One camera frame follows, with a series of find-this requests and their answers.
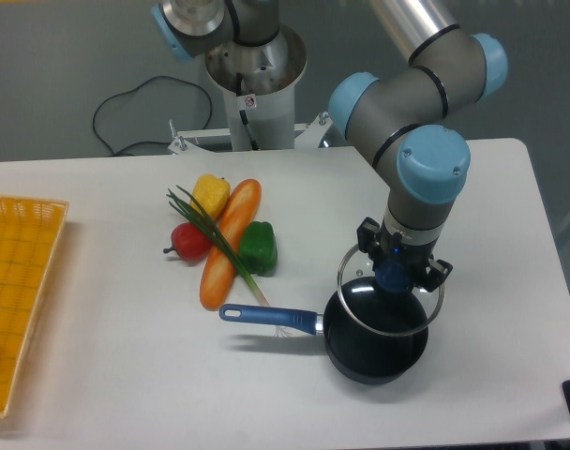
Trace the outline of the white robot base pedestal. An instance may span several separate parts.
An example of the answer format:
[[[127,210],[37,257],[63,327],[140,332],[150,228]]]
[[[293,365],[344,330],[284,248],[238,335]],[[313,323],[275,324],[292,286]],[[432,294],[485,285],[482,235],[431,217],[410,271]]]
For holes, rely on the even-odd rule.
[[[293,142],[295,85],[307,65],[306,46],[297,33],[282,24],[276,36],[258,47],[234,41],[205,55],[205,68],[223,96],[232,142],[242,140],[243,125],[254,138],[246,151],[271,150],[271,143]]]

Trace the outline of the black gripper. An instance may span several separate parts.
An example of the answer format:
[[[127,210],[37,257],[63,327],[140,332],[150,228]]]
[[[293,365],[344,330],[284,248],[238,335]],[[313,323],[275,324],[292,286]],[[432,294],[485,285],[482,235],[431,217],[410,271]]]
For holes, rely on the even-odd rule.
[[[379,223],[365,217],[356,230],[358,250],[373,261],[373,271],[384,271],[387,264],[403,270],[409,277],[420,277],[420,287],[427,292],[439,289],[450,273],[453,265],[444,260],[430,259],[436,240],[422,245],[412,245],[404,241],[400,232],[391,234]]]

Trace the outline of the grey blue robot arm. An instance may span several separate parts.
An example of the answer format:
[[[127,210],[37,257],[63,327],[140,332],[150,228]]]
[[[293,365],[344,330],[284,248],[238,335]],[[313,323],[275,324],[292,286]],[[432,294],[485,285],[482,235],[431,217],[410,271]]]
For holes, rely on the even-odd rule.
[[[327,113],[389,186],[382,222],[358,233],[376,279],[390,293],[439,288],[451,272],[432,251],[463,189],[471,155],[443,119],[504,83],[500,42],[468,35],[437,1],[374,1],[372,10],[407,70],[389,82],[358,72],[341,82]],[[161,1],[151,10],[172,53],[202,56],[221,88],[234,150],[293,145],[293,88],[307,64],[301,38],[275,1]]]

